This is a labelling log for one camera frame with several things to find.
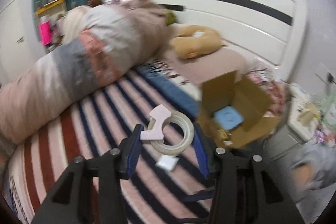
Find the gold rectangular box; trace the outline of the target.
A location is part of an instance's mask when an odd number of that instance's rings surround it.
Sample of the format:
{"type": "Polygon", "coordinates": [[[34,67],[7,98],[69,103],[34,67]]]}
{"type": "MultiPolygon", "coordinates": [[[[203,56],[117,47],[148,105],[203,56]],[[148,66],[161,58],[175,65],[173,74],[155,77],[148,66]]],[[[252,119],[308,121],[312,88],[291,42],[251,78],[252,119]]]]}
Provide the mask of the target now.
{"type": "Polygon", "coordinates": [[[218,133],[219,137],[220,137],[222,140],[227,140],[227,139],[229,139],[230,136],[231,136],[231,134],[230,134],[230,133],[227,133],[227,132],[225,131],[225,129],[223,129],[223,128],[219,128],[219,129],[217,129],[217,133],[218,133]]]}

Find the light blue foam box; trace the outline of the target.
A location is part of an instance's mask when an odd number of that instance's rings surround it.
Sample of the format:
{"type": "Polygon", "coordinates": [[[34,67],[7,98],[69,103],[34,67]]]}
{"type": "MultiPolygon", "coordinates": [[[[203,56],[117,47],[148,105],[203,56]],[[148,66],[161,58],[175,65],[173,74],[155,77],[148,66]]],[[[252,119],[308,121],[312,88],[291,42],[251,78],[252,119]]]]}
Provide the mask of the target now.
{"type": "Polygon", "coordinates": [[[226,131],[234,130],[244,121],[243,116],[232,106],[214,112],[213,118],[226,131]]]}

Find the tape roll with dispenser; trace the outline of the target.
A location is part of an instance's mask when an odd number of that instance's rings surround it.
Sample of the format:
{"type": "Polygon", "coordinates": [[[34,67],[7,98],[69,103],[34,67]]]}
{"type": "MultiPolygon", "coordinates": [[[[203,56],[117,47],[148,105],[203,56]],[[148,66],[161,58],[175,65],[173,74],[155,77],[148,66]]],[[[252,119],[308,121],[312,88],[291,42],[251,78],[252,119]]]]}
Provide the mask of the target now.
{"type": "Polygon", "coordinates": [[[158,105],[149,113],[150,122],[140,139],[162,155],[177,156],[190,148],[194,126],[183,113],[158,105]]]}

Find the white bedside cabinet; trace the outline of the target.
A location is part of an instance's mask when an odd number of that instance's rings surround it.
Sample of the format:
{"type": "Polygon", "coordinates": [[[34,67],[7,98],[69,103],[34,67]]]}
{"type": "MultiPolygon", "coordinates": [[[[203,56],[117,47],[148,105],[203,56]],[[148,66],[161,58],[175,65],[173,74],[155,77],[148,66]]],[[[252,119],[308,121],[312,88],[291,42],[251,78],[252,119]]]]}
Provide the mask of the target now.
{"type": "Polygon", "coordinates": [[[317,130],[335,129],[335,91],[327,85],[327,93],[311,96],[298,84],[289,85],[290,102],[275,133],[264,143],[266,155],[276,160],[318,140],[317,130]]]}

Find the white power adapter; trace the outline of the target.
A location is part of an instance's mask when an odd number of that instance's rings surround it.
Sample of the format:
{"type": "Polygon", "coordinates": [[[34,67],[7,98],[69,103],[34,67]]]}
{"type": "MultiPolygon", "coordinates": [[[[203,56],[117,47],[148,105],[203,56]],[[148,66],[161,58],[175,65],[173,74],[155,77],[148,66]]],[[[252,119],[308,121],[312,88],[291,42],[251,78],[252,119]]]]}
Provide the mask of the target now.
{"type": "Polygon", "coordinates": [[[176,156],[161,155],[155,166],[164,170],[165,172],[171,172],[177,165],[179,159],[176,156]]]}

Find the striped plush blanket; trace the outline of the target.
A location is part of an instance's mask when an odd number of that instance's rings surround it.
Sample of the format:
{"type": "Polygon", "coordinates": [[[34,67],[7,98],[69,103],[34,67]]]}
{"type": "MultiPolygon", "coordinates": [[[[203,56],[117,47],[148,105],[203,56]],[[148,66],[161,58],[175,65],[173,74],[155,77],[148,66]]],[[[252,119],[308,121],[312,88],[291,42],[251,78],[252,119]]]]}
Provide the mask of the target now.
{"type": "MultiPolygon", "coordinates": [[[[131,69],[117,82],[71,105],[55,120],[19,145],[11,157],[2,195],[22,223],[30,223],[48,191],[76,156],[101,156],[128,137],[135,125],[147,125],[158,105],[177,110],[194,121],[200,91],[162,61],[131,69]]],[[[178,157],[170,172],[157,167],[159,153],[145,145],[135,174],[122,181],[130,223],[177,223],[204,218],[210,201],[187,202],[203,190],[194,149],[178,157]]]]}

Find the brown cardboard box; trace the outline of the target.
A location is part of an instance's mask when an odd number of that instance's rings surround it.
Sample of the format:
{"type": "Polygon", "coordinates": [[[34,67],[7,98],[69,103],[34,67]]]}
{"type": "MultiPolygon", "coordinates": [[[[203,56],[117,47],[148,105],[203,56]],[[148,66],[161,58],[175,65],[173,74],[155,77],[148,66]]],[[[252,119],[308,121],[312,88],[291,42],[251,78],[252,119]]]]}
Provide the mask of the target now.
{"type": "Polygon", "coordinates": [[[268,115],[272,100],[247,76],[232,71],[202,83],[197,122],[220,147],[242,148],[269,135],[280,116],[268,115]]]}

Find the pink ribbed pillow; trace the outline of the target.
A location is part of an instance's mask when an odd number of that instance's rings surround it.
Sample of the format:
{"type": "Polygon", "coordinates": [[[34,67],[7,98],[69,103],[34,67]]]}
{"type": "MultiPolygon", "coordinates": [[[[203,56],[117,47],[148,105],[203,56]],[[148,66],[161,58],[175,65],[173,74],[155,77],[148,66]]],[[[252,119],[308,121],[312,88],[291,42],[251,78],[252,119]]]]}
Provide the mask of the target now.
{"type": "Polygon", "coordinates": [[[193,84],[199,85],[231,71],[238,71],[239,75],[244,75],[260,64],[256,57],[250,54],[243,55],[224,39],[227,46],[221,47],[213,53],[193,59],[180,59],[169,45],[169,42],[176,37],[178,27],[183,25],[185,24],[172,24],[168,26],[170,38],[161,47],[158,58],[193,84]]]}

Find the tan plush toy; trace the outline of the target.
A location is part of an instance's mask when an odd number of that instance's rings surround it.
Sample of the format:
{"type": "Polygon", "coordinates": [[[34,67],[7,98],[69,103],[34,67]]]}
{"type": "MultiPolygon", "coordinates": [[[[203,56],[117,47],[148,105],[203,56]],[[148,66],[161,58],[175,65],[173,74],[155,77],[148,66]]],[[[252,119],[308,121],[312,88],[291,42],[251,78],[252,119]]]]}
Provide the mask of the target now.
{"type": "Polygon", "coordinates": [[[227,44],[215,29],[199,25],[178,27],[176,37],[169,45],[180,59],[193,59],[208,55],[227,44]]]}

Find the rolled beige duvet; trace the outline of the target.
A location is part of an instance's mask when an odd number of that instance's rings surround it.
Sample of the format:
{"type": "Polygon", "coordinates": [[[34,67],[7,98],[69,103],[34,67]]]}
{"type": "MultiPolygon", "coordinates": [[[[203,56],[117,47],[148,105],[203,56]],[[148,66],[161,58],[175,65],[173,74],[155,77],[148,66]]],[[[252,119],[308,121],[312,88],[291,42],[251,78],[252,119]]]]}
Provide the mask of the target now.
{"type": "Polygon", "coordinates": [[[169,39],[167,17],[151,0],[89,8],[76,37],[1,88],[1,139],[22,143],[71,104],[145,63],[169,39]]]}

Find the white bed headboard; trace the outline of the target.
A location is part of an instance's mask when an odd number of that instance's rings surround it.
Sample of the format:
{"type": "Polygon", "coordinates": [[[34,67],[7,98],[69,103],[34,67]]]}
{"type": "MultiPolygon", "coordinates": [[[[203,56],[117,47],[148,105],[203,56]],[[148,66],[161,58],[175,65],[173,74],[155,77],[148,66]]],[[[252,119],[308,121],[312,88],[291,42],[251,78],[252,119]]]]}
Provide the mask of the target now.
{"type": "Polygon", "coordinates": [[[307,24],[306,0],[153,0],[173,10],[179,23],[217,30],[230,49],[290,78],[307,24]]]}

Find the bright pink bag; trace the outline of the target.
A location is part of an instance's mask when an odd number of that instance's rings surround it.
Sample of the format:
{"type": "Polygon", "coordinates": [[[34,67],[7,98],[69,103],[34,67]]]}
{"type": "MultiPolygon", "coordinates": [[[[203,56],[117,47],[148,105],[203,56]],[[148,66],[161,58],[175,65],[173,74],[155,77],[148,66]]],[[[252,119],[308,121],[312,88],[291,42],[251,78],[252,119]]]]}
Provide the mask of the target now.
{"type": "Polygon", "coordinates": [[[39,33],[41,37],[41,42],[44,46],[51,44],[52,30],[49,21],[39,24],[39,33]]]}

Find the green plush toy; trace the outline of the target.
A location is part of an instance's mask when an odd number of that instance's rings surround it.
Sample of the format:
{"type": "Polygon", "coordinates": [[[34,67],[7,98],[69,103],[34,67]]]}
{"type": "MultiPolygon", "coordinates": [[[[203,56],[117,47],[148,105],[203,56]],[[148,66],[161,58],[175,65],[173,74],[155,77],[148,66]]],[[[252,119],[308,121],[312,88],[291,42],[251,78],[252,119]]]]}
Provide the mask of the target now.
{"type": "Polygon", "coordinates": [[[166,25],[169,26],[175,23],[177,23],[175,13],[171,10],[166,10],[166,25]]]}

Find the yellow framed shelf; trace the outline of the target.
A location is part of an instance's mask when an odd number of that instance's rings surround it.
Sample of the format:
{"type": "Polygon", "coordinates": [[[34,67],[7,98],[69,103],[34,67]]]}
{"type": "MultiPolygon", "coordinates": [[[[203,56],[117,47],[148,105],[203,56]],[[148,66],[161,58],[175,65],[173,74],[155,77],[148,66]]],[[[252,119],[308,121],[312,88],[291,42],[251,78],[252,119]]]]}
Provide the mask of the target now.
{"type": "Polygon", "coordinates": [[[59,15],[64,16],[67,13],[66,0],[54,0],[35,12],[38,19],[47,16],[50,19],[56,20],[59,15]]]}

